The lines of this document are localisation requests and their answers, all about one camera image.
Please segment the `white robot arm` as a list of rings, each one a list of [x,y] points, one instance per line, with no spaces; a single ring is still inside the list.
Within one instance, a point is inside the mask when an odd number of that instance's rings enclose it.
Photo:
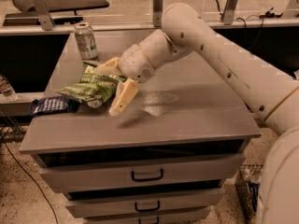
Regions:
[[[192,49],[278,134],[263,165],[255,224],[299,224],[299,81],[216,33],[186,4],[170,5],[162,26],[96,68],[98,75],[127,78],[109,114],[119,115],[140,83]]]

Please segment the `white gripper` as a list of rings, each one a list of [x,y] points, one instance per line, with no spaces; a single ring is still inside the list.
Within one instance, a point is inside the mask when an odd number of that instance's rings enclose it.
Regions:
[[[119,82],[115,98],[108,110],[109,115],[118,116],[138,93],[138,82],[147,82],[155,75],[155,72],[156,69],[150,63],[143,49],[138,45],[132,45],[122,54],[121,58],[114,57],[98,65],[94,69],[96,75],[121,76],[124,74],[128,77],[126,81]]]

